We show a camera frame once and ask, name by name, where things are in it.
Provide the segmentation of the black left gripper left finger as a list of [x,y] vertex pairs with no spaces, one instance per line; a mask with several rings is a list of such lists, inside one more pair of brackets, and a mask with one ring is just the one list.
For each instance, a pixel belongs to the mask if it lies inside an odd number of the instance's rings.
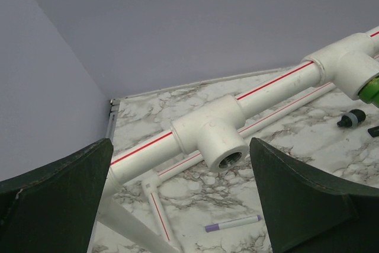
[[101,139],[1,181],[1,252],[86,252],[112,154]]

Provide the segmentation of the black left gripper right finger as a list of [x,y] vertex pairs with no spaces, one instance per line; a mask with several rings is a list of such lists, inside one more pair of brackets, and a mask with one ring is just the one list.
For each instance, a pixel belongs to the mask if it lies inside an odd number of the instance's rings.
[[378,252],[378,189],[258,138],[250,159],[273,252]]

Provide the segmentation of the white PVC pipe frame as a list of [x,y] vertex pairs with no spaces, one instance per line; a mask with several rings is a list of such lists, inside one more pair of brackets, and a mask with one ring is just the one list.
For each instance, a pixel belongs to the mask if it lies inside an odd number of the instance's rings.
[[356,33],[308,56],[293,69],[253,90],[226,95],[172,121],[170,128],[120,153],[108,170],[98,209],[98,221],[150,252],[180,252],[165,215],[155,209],[160,234],[113,199],[122,186],[167,160],[184,153],[202,157],[211,172],[222,172],[248,154],[239,129],[246,120],[270,107],[314,88],[339,88],[352,100],[378,77],[378,28]]

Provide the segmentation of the green water faucet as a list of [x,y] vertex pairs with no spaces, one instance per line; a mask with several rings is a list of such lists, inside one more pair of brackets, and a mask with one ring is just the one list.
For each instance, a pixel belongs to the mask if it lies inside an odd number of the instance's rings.
[[375,77],[365,84],[358,93],[359,99],[366,104],[378,107],[379,78]]

